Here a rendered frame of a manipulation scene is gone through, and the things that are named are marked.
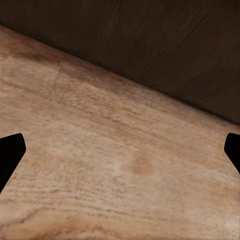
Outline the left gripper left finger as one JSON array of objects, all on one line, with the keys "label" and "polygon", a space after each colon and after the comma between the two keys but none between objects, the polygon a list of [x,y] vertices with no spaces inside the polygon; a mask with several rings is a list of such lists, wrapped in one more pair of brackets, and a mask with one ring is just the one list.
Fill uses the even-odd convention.
[{"label": "left gripper left finger", "polygon": [[26,153],[22,133],[0,138],[0,193]]}]

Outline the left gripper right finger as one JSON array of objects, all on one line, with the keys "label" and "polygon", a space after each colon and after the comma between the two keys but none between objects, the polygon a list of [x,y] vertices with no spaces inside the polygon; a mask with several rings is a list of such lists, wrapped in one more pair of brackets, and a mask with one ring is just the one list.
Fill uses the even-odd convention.
[{"label": "left gripper right finger", "polygon": [[240,135],[228,133],[224,151],[240,173]]}]

